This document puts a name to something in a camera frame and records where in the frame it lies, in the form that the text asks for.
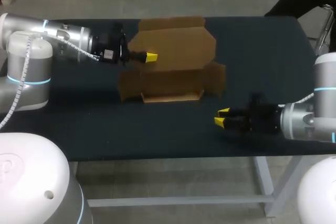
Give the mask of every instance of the table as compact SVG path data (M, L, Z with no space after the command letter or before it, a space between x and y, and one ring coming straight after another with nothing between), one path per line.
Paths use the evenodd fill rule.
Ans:
M62 20L101 32L114 21L127 37L137 33L138 20ZM281 135L240 135L214 125L217 110L244 106L249 93L264 92L274 103L297 101L313 90L314 52L299 23L290 17L212 17L206 28L216 38L216 61L227 67L223 96L197 102L121 103L117 80L122 66L93 61L55 61L48 105L15 113L6 132L44 136L70 161L113 159L254 156L264 195L91 200L91 207L116 205L210 204L266 202L275 216L300 180L303 155L333 154L331 143L285 140ZM264 156L294 155L273 190Z

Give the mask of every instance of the metal bar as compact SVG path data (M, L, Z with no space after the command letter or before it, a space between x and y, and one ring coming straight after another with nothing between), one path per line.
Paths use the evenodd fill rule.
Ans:
M262 194L271 195L274 191L274 187L271 174L269 173L266 157L254 157L254 163L256 166Z
M77 174L78 162L69 162L70 169L72 170L74 176Z
M130 199L89 199L90 207L193 205L193 204L244 204L273 202L272 195L251 196L208 196L208 197L165 197Z
M281 176L274 189L274 202L265 205L265 213L267 217L276 217L281 213L286 201L298 187L303 175L302 173L309 165L309 158L309 156L292 157L284 174Z
M329 34L329 31L330 31L333 23L334 23L333 11L329 10L329 13L327 15L327 19L324 22L324 25L322 27L320 36L319 36L319 38L318 38L318 40L316 42L316 45L315 45L314 51L315 51L315 54L317 56L320 56L320 54L321 54L322 47L323 47L323 45L324 45L324 43L326 41L326 38L327 38L327 36Z

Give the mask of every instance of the cardboard box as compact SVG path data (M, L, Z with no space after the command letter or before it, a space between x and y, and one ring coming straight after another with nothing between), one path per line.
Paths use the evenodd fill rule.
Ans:
M119 77L121 100L141 96L144 102L199 100L203 93L220 96L225 66L213 62L216 40L202 17L144 19L129 42L131 51L158 54L156 62L134 62Z

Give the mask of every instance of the white table leg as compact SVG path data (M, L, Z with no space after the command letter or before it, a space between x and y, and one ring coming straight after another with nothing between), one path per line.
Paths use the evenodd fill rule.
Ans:
M74 176L77 174L78 162L69 162L70 169L72 170Z
M280 178L274 189L274 202L265 204L267 217L276 217L282 211L286 201L290 198L293 191L297 189L303 172L309 165L309 156L294 156L289 162L284 174Z
M262 194L271 195L274 191L274 187L271 174L269 173L266 157L254 157L254 163L256 166Z

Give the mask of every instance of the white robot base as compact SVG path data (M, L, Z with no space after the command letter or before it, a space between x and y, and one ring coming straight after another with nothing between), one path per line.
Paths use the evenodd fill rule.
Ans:
M298 211L302 224L336 223L336 157L312 166L298 190Z
M63 152L48 139L0 134L0 224L92 224Z

